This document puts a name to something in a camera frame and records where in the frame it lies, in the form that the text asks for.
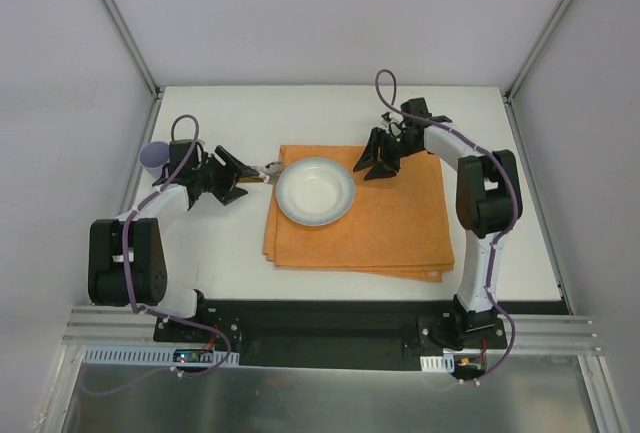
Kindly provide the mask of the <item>lilac plastic cup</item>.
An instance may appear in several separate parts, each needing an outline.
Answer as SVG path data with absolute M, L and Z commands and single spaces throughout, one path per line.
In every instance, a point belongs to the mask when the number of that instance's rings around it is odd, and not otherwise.
M 139 165 L 153 180 L 162 176 L 163 168 L 169 159 L 169 144 L 165 141 L 147 143 L 138 154 Z

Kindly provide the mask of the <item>orange cloth napkin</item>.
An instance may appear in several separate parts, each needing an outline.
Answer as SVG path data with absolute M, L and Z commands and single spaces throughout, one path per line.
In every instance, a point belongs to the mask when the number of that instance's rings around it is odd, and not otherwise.
M 439 282 L 455 267 L 440 160 L 411 155 L 400 172 L 352 174 L 355 200 L 339 220 L 307 227 L 269 206 L 263 253 L 278 268 L 375 273 Z

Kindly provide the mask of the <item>white blue-rimmed plate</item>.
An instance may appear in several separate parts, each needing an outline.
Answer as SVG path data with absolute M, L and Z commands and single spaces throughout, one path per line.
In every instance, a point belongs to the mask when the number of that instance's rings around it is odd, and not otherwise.
M 302 226 L 322 227 L 346 215 L 355 201 L 356 186 L 338 162 L 310 157 L 284 169 L 275 194 L 286 218 Z

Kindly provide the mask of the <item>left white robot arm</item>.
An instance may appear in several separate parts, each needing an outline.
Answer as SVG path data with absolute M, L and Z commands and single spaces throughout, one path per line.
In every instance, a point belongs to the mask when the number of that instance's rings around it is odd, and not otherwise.
M 140 155 L 143 164 L 151 159 L 156 161 L 151 193 L 118 217 L 90 226 L 89 298 L 96 305 L 178 318 L 177 330 L 199 342 L 210 334 L 212 319 L 198 309 L 201 292 L 169 281 L 162 233 L 202 195 L 226 206 L 247 194 L 239 181 L 262 180 L 264 173 L 221 146 L 210 154 L 189 140 L 152 142 Z

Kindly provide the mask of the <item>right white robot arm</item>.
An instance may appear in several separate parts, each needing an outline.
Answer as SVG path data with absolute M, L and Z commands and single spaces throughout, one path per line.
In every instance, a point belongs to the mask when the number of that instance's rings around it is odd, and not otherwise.
M 455 209 L 466 232 L 463 276 L 451 312 L 432 328 L 463 348 L 481 341 L 497 320 L 494 296 L 501 250 L 522 214 L 518 169 L 512 151 L 490 151 L 461 133 L 451 119 L 434 116 L 423 98 L 385 104 L 353 170 L 367 180 L 392 178 L 401 160 L 423 151 L 456 172 Z

